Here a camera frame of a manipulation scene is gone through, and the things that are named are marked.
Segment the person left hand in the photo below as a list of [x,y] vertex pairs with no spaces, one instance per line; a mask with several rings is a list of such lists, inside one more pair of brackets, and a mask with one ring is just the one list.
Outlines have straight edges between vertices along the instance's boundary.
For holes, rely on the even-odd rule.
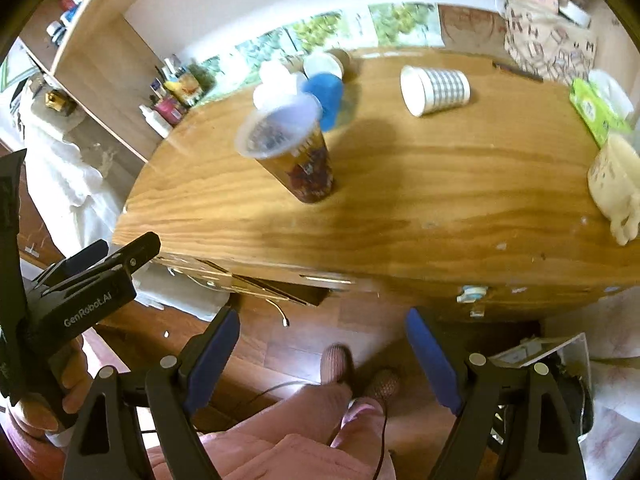
[[[79,412],[92,385],[83,344],[84,337],[78,336],[66,346],[67,360],[60,374],[65,391],[62,408],[66,414]],[[9,407],[9,413],[21,430],[36,439],[42,439],[45,434],[58,434],[67,428],[38,392],[26,393],[17,404]]]

